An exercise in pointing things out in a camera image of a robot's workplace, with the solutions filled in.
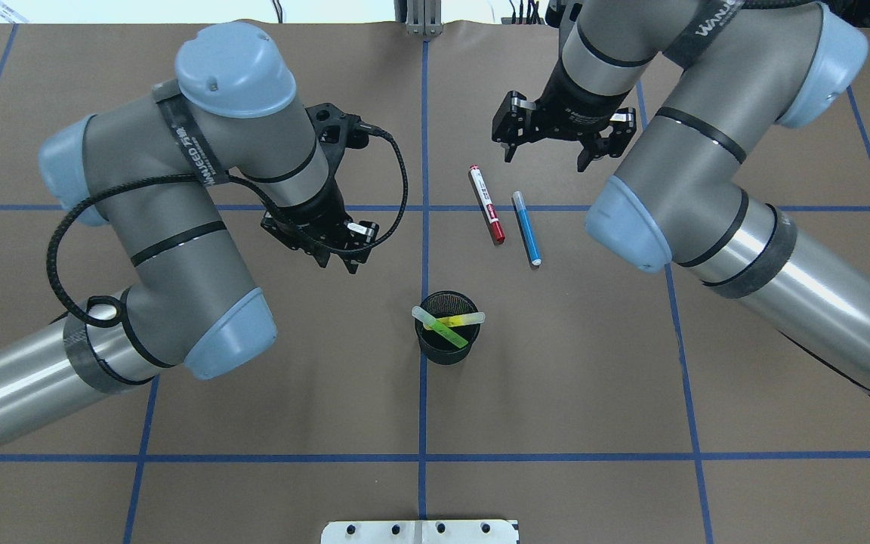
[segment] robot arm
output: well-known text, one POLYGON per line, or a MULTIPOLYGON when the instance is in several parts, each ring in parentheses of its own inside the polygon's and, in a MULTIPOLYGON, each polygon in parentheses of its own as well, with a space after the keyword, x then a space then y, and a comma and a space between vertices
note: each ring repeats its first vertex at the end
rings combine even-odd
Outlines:
MULTIPOLYGON (((176 71, 173 82, 64 128, 39 152, 49 190, 83 223, 111 224, 139 282, 70 301, 72 313, 0 351, 0 445, 179 364, 214 378, 275 341, 263 293, 207 193, 238 180, 228 169, 264 196, 265 230, 322 267, 335 252, 355 273, 384 238, 345 212, 335 170, 345 147, 387 133, 331 104, 306 110, 263 31, 208 27, 180 49, 176 71)), ((48 259, 54 267, 54 248, 48 259)), ((58 275, 51 282, 65 294, 58 275)))
MULTIPOLYGON (((610 126, 659 51, 684 68, 587 213, 587 232, 643 271, 686 267, 870 395, 870 279, 731 181, 772 124, 804 126, 844 92, 863 65, 864 35, 800 0, 576 4, 563 11, 576 21, 532 104, 532 115, 557 120, 552 131, 610 126)), ((511 93, 500 113, 510 104, 511 93)), ((507 159, 522 143, 507 120, 527 118, 514 111, 493 121, 507 159)))

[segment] yellow marker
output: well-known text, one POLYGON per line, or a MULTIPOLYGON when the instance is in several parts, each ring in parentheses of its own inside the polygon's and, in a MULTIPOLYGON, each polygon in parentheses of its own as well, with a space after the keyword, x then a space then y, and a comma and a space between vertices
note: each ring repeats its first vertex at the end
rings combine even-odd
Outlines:
MULTIPOLYGON (((463 327, 465 325, 477 325, 486 322, 486 313, 476 312, 473 314, 462 314, 461 316, 438 317, 438 323, 446 327, 463 327)), ((425 330, 432 330, 428 325, 424 325, 425 330)))

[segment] blue joint cover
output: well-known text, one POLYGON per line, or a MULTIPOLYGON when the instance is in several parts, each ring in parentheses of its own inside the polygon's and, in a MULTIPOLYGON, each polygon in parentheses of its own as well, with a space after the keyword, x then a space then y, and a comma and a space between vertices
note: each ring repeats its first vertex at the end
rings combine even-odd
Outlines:
POLYGON ((835 102, 852 84, 868 56, 868 40, 861 31, 835 15, 821 2, 821 38, 797 97, 776 123, 804 127, 835 102))
POLYGON ((198 32, 180 47, 174 68, 184 97, 223 117, 277 113, 298 90, 275 42, 255 25, 241 21, 198 32))
MULTIPOLYGON (((87 115, 79 123, 63 128, 46 139, 39 148, 39 173, 49 193, 59 200, 66 211, 89 197, 82 146, 86 138, 86 125, 93 117, 87 115)), ((96 210, 96 206, 86 208, 79 214, 79 220, 90 227, 106 224, 106 219, 96 210)))
POLYGON ((276 338, 264 293, 255 288, 211 325, 190 349, 184 365, 197 379, 217 378, 262 354, 276 338))
POLYGON ((643 272, 659 272, 673 259, 656 221, 615 175, 606 180, 606 187, 586 214, 586 231, 643 272))

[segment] blue marker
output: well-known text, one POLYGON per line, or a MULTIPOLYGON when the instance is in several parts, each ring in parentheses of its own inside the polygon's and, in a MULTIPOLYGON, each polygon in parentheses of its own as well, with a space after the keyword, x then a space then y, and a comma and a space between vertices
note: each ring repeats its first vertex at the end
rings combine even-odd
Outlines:
POLYGON ((515 215, 519 218, 519 227, 522 227, 522 241, 526 242, 529 262, 532 262, 534 266, 539 266, 542 264, 542 257, 539 257, 539 247, 535 244, 532 223, 529 223, 529 210, 526 209, 526 201, 522 200, 521 190, 512 193, 512 203, 515 205, 515 215))

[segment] metal bracket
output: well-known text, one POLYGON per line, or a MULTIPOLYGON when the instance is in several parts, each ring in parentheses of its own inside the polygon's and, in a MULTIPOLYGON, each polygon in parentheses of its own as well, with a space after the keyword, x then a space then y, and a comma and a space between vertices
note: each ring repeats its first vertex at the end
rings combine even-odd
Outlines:
POLYGON ((434 38, 442 34, 442 0, 408 0, 405 13, 408 34, 434 38))
POLYGON ((519 544, 515 520, 332 522, 321 544, 519 544))

